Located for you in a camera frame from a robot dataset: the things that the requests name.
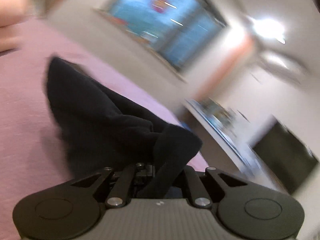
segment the orange pole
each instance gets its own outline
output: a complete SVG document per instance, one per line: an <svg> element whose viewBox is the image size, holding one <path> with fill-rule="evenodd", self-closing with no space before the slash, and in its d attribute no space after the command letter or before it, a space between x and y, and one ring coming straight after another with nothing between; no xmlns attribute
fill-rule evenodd
<svg viewBox="0 0 320 240"><path fill-rule="evenodd" d="M205 82L205 84L197 91L196 95L193 96L193 99L196 101L204 100L211 91L227 76L235 67L236 62L244 56L246 53L249 53L253 48L254 41L253 39L246 35L244 41L241 42L237 47L233 48L229 56L222 62L221 66L215 71Z"/></svg>

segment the window frame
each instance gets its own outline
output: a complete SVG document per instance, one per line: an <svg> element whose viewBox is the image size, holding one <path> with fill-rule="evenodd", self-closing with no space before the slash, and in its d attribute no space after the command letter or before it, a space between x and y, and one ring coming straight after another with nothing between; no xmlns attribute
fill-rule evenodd
<svg viewBox="0 0 320 240"><path fill-rule="evenodd" d="M102 4L99 8L96 9L100 15L102 15L107 20L111 21L114 26L121 29L125 33L127 33L134 41L139 43L144 49L149 51L152 55L154 55L157 59L159 59L162 63L164 63L171 71L173 71L181 80L185 81L183 78L183 74L186 70L189 69L192 61L197 58L201 51L204 51L207 45L214 40L215 36L218 36L219 33L228 26L224 18L221 16L219 11L216 9L216 7L211 3L208 2L208 0L197 0L200 3L200 6L194 10L190 15L197 15L202 13L203 11L209 15L209 17L212 18L213 22L216 22L216 24L220 25L220 30L218 30L216 33L213 33L210 35L209 38L206 39L204 44L200 45L195 49L195 51L192 52L192 54L185 60L183 67L180 68L179 66L172 64L169 60L167 60L162 54L164 53L165 49L168 47L167 45L172 43L174 41L174 38L177 38L179 33L181 32L181 28L175 28L171 30L172 34L170 35L170 38L167 40L164 40L162 43L160 43L160 46L156 49L147 46L144 44L139 36L137 36L134 33L131 33L129 29L127 29L124 26L121 26L119 24L114 23L112 19L112 15L109 13L110 10L113 8L113 6L116 5L116 3L119 0L107 0L105 3ZM184 28L187 28L189 24L193 22L193 17L191 16L186 17L186 22L184 22Z"/></svg>

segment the circular pad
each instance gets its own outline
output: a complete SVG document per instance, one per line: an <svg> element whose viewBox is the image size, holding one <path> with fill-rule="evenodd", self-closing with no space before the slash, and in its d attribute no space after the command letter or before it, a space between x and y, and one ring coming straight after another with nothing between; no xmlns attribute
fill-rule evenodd
<svg viewBox="0 0 320 240"><path fill-rule="evenodd" d="M230 188L217 215L231 232L254 240L281 240L295 236L304 212L294 198L254 185Z"/></svg>
<svg viewBox="0 0 320 240"><path fill-rule="evenodd" d="M36 214L43 219L62 219L72 212L72 203L66 199L51 198L36 206Z"/></svg>
<svg viewBox="0 0 320 240"><path fill-rule="evenodd" d="M270 220L279 216L282 208L278 202L267 198L255 198L249 200L244 210L253 218Z"/></svg>
<svg viewBox="0 0 320 240"><path fill-rule="evenodd" d="M38 240L75 238L92 228L100 217L97 201L84 188L57 186L22 199L13 210L21 236Z"/></svg>

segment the bed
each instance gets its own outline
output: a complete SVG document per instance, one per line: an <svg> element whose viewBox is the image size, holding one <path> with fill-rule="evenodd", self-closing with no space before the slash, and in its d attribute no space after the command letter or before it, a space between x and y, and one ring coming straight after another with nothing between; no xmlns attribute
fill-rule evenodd
<svg viewBox="0 0 320 240"><path fill-rule="evenodd" d="M19 27L25 41L21 48L0 54L0 239L9 240L19 239L12 210L21 198L71 179L43 93L52 54L83 65L103 85L179 124L148 93L42 20L32 18ZM189 165L198 171L208 166L200 153Z"/></svg>

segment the white wall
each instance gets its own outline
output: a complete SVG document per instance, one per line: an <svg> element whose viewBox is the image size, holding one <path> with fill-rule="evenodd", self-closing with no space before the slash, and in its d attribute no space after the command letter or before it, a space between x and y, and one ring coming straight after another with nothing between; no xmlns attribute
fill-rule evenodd
<svg viewBox="0 0 320 240"><path fill-rule="evenodd" d="M246 68L212 98L242 112L259 125L273 114L320 159L320 78L310 76L301 86L283 82L261 68ZM320 229L320 170L294 196L305 210L299 240L309 240Z"/></svg>
<svg viewBox="0 0 320 240"><path fill-rule="evenodd" d="M230 27L224 29L199 55L180 80L158 59L126 33L103 19L93 8L111 0L65 0L49 14L49 22L66 36L134 81L169 109L177 110L180 100L195 94L199 86L227 57L243 36L238 7L233 0L214 0Z"/></svg>

